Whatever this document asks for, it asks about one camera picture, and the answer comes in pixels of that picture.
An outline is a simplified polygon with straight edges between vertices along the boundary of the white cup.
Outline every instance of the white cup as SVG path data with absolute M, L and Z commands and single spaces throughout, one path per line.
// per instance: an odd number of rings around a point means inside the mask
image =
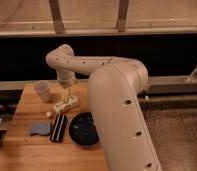
M 34 83 L 33 89 L 43 102 L 50 101 L 50 85 L 46 80 L 40 80 Z

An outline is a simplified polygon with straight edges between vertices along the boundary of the wooden table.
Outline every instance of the wooden table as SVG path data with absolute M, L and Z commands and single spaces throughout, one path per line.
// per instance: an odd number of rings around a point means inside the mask
M 71 119 L 80 112 L 89 111 L 86 82 L 75 84 L 71 92 L 79 97 L 79 105 L 66 112 L 68 123 L 62 143 L 52 143 L 49 136 L 29 136 L 34 122 L 54 123 L 45 113 L 52 105 L 64 99 L 66 90 L 58 83 L 51 84 L 52 100 L 43 103 L 33 91 L 33 84 L 27 84 L 18 103 L 9 130 L 0 150 L 0 171 L 107 171 L 100 144 L 91 148 L 78 147 L 71 140 L 68 126 Z

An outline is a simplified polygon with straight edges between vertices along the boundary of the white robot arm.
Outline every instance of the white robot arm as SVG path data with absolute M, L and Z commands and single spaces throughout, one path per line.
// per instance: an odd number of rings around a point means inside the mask
M 74 57 L 68 45 L 46 56 L 58 71 L 90 75 L 89 107 L 111 171 L 161 171 L 137 93 L 148 80 L 138 60 L 120 57 Z

